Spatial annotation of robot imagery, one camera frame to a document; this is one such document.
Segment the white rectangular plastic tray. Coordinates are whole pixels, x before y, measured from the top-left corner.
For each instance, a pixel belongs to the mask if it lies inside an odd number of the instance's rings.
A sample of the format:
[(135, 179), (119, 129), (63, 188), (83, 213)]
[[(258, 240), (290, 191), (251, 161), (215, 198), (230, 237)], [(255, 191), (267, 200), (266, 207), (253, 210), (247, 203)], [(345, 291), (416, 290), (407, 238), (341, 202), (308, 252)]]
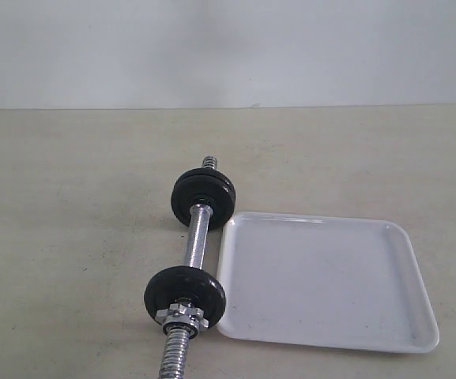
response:
[(403, 354), (439, 344), (412, 243), (389, 221), (238, 212), (217, 278), (229, 338)]

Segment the chrome spin-lock collar nut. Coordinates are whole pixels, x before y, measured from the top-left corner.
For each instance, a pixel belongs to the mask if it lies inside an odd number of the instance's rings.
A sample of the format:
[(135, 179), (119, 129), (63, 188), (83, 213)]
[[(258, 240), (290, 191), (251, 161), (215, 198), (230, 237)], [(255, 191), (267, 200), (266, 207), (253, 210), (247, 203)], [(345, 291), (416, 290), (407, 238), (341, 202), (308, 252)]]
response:
[(181, 303), (172, 303), (167, 309), (158, 310), (154, 320), (165, 332), (172, 328), (184, 328), (190, 334), (197, 334), (209, 328), (209, 321), (201, 308)]

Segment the black weight plate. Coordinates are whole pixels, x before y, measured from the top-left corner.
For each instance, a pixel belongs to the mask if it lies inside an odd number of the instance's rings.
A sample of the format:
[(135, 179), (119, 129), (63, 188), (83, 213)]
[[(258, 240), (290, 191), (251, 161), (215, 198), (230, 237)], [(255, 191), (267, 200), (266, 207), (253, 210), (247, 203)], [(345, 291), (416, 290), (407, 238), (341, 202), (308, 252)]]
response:
[(186, 171), (176, 180), (171, 203), (175, 207), (189, 208), (194, 204), (208, 204), (211, 208), (233, 208), (236, 190), (232, 181), (211, 168)]
[(226, 309), (226, 295), (219, 281), (208, 272), (190, 266), (173, 266), (155, 274), (143, 293), (151, 318), (172, 303), (190, 303), (204, 311), (209, 328), (216, 325)]

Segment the black weight plate end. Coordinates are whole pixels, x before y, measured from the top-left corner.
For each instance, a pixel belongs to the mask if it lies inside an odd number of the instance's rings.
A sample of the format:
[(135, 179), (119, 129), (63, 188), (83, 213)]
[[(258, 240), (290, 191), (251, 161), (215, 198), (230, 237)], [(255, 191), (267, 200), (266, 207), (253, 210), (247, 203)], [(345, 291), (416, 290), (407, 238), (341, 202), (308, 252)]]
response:
[(193, 205), (208, 205), (212, 209), (209, 229), (216, 230), (232, 217), (236, 192), (234, 187), (225, 181), (206, 174), (180, 179), (171, 192), (171, 210), (185, 226), (190, 225), (190, 209)]

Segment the chrome threaded dumbbell bar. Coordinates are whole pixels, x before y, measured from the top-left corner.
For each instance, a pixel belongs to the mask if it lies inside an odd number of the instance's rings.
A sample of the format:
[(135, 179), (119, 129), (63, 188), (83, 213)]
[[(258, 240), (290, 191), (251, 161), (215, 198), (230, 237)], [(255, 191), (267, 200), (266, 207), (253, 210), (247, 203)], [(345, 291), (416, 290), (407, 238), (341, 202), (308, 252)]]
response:
[[(198, 168), (211, 168), (218, 171), (217, 159), (213, 156), (206, 156), (202, 161), (202, 165)], [(207, 235), (211, 231), (209, 229), (209, 218), (213, 211), (208, 205), (193, 205), (190, 212), (191, 220), (190, 225), (187, 226), (188, 235), (185, 257), (181, 265), (204, 270), (203, 261)], [(181, 302), (181, 304), (192, 306), (190, 303), (185, 302)], [(184, 328), (172, 328), (165, 332), (164, 328), (161, 325), (159, 326), (162, 328), (166, 340), (158, 376), (160, 378), (182, 378), (185, 372), (190, 341), (201, 332), (190, 334)]]

